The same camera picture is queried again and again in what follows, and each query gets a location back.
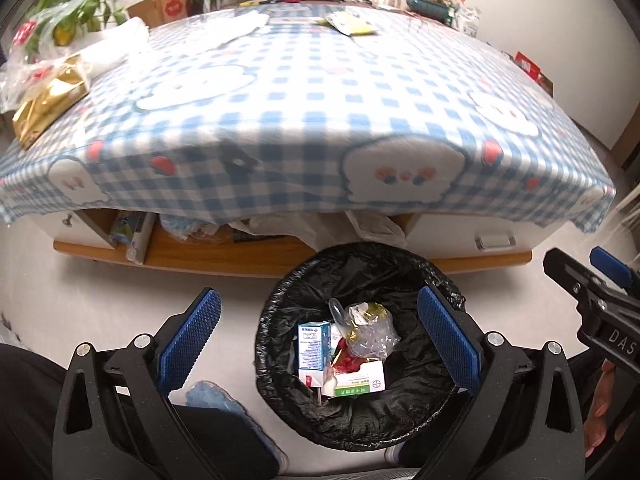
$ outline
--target shelf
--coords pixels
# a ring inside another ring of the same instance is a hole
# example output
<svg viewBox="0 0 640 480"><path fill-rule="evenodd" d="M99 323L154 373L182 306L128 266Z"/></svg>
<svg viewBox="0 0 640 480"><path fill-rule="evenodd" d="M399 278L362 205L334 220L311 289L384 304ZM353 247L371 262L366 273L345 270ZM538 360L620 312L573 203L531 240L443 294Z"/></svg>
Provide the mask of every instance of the shelf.
<svg viewBox="0 0 640 480"><path fill-rule="evenodd" d="M171 237L156 223L146 252L145 264L137 266L126 259L127 247L120 244L114 250L88 247L67 242L53 242L60 253L91 260L148 269L218 274L222 276L249 276L282 278L289 271L316 252L293 237L272 238L257 242L224 242L221 244L188 244ZM469 272L522 265L531 261L531 252L492 254L473 258L433 260L444 273Z"/></svg>

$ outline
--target drawer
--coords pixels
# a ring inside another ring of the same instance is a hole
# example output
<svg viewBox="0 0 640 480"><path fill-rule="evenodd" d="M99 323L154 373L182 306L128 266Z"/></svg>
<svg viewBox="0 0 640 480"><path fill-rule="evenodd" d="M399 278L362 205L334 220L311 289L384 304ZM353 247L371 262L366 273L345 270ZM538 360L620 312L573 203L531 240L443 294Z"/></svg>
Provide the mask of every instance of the drawer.
<svg viewBox="0 0 640 480"><path fill-rule="evenodd" d="M468 258L525 253L564 225L546 228L489 216L421 214L406 226L411 252L425 258Z"/></svg>
<svg viewBox="0 0 640 480"><path fill-rule="evenodd" d="M87 209L31 215L31 219L55 241L113 249L109 233L117 213L113 209Z"/></svg>

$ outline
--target white floor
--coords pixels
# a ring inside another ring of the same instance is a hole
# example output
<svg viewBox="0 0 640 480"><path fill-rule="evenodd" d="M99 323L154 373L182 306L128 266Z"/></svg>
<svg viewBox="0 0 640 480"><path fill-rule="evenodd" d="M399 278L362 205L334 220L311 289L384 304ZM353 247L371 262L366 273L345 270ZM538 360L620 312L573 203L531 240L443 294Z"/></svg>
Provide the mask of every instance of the white floor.
<svg viewBox="0 0 640 480"><path fill-rule="evenodd" d="M542 257L548 248L558 246L587 262L590 249L602 245L629 261L637 251L619 220L610 216L597 234L588 236L565 225L534 251L529 265L454 276L468 311L482 329L500 331L512 344L540 348L553 339L569 356L581 351L575 337L580 324L575 301L544 275ZM290 430L257 393L255 329L275 280L249 283L72 258L54 252L50 239L29 219L0 228L0 251L0 311L31 349L63 366L78 343L119 348L136 334L155 332L204 286L216 288L224 303L222 320L187 387L197 380L212 380L242 402L288 454L288 474L357 470L383 463L382 452L347 453L315 446Z"/></svg>

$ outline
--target black garbage bag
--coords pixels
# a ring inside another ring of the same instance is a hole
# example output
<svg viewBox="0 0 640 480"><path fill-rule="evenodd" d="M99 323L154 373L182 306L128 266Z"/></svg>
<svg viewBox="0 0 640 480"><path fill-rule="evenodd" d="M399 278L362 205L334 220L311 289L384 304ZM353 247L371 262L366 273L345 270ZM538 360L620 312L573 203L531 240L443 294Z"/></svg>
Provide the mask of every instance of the black garbage bag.
<svg viewBox="0 0 640 480"><path fill-rule="evenodd" d="M262 311L255 348L261 396L290 427L321 446L369 451L414 436L457 390L416 311L418 292L429 284L464 310L453 282L416 254L373 242L319 252L275 287ZM298 324L332 320L330 298L344 306L375 301L393 315L401 341L384 363L386 390L319 405L295 374L297 358L290 368Z"/></svg>

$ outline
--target finger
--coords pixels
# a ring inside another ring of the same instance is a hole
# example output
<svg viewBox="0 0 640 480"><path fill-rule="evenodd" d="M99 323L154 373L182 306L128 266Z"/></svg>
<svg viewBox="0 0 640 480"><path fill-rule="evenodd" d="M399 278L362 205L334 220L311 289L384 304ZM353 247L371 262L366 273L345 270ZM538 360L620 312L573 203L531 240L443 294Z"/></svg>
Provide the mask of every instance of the finger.
<svg viewBox="0 0 640 480"><path fill-rule="evenodd" d="M636 414L632 413L623 422L620 422L620 425L616 428L616 433L613 434L614 438L616 439L616 442L619 442L620 439L623 437L623 435L625 434L625 431L628 430L635 416Z"/></svg>
<svg viewBox="0 0 640 480"><path fill-rule="evenodd" d="M590 417L583 426L584 450L588 452L591 448L596 448L607 436L607 421L604 417Z"/></svg>
<svg viewBox="0 0 640 480"><path fill-rule="evenodd" d="M613 396L615 379L615 370L609 370L601 375L593 393L593 402L589 409L589 416L603 416L607 413Z"/></svg>
<svg viewBox="0 0 640 480"><path fill-rule="evenodd" d="M615 367L616 367L616 365L613 364L611 361L609 361L608 359L604 359L604 362L602 363L602 371L603 372L610 372Z"/></svg>

